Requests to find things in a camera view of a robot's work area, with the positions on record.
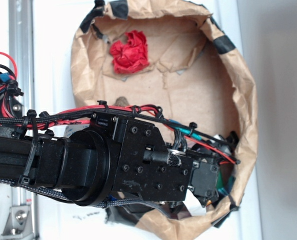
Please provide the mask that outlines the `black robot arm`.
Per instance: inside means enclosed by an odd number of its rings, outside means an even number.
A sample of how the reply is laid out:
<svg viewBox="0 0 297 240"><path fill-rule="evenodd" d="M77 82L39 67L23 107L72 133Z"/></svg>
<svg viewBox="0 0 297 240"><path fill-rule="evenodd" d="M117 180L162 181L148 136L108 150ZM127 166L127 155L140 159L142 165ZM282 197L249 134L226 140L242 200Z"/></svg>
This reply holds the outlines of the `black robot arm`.
<svg viewBox="0 0 297 240"><path fill-rule="evenodd" d="M202 140L193 123L188 131L170 125L173 143L152 123L107 112L70 137L0 125L0 183L100 208L167 202L174 209L187 192L203 206L216 202L220 166L238 163L237 134Z"/></svg>

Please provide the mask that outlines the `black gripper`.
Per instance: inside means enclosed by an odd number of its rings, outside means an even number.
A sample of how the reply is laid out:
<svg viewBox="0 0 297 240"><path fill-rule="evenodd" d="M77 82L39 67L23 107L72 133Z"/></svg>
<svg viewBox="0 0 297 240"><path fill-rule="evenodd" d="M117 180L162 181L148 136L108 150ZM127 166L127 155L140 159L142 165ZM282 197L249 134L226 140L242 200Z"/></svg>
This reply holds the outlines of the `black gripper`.
<svg viewBox="0 0 297 240"><path fill-rule="evenodd" d="M208 140L195 136L186 139L194 143L190 150L201 154L201 157L193 161L185 199L169 203L168 207L172 213L205 213L207 207L215 207L232 189L235 181L233 168L239 163L233 154L238 139L234 135L223 138L218 134ZM219 170L224 187L217 190Z"/></svg>

